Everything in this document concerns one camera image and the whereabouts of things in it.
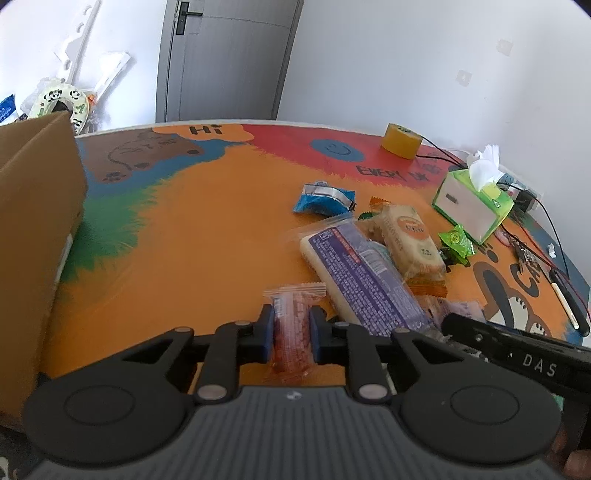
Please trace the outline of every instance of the blue smiley face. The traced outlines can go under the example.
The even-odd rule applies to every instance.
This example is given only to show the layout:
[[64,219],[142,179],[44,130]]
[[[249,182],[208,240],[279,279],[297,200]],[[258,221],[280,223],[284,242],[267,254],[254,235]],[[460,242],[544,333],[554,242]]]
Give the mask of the blue smiley face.
[[362,162],[365,159],[359,150],[338,140],[316,139],[312,140],[310,146],[317,152],[337,160]]

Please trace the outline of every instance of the door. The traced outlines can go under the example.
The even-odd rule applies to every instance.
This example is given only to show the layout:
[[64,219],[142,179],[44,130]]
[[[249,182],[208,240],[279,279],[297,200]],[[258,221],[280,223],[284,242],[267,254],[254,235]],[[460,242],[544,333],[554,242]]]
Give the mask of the door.
[[168,1],[157,121],[275,118],[301,0]]

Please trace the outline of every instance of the white wall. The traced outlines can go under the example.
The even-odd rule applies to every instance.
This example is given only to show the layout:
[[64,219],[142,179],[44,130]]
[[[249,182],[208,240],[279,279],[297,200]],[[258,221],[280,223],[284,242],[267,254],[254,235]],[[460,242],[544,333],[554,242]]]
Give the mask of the white wall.
[[[70,19],[94,0],[12,0],[0,11],[0,99],[14,93],[17,106],[43,77],[57,73],[55,46],[68,36]],[[132,56],[103,97],[102,129],[153,123],[160,37],[166,0],[102,0],[74,84],[92,88],[98,58],[110,51]]]
[[278,117],[379,135],[396,122],[472,151],[498,143],[591,283],[591,215],[573,206],[591,176],[591,19],[571,0],[306,0]]

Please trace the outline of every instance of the painted tabletop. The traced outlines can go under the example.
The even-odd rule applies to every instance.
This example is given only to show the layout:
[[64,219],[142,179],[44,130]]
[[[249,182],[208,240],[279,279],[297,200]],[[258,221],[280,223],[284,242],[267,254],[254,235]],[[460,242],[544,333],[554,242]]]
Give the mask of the painted tabletop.
[[[443,160],[396,157],[381,137],[288,125],[167,125],[80,137],[88,196],[53,307],[41,371],[50,377],[177,326],[212,333],[255,320],[262,292],[316,281],[290,232],[319,220],[292,213],[304,183],[356,192],[356,213],[378,196],[413,205],[437,240],[451,225],[431,207],[450,168]],[[420,153],[437,155],[422,146]],[[540,246],[550,238],[529,216]],[[533,247],[511,220],[512,233]],[[494,236],[452,266],[448,299],[476,300],[487,319],[580,343],[541,270],[518,271]],[[589,286],[569,264],[585,299]],[[333,313],[327,300],[323,302]],[[266,366],[242,367],[243,383]],[[309,384],[344,381],[317,367]]]

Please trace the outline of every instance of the tissue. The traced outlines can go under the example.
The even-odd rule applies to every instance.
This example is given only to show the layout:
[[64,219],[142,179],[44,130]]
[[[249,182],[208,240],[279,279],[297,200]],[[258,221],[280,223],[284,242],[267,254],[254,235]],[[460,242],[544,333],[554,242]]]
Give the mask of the tissue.
[[477,192],[489,183],[498,182],[504,173],[499,170],[499,146],[487,145],[484,152],[478,151],[467,159],[470,181]]

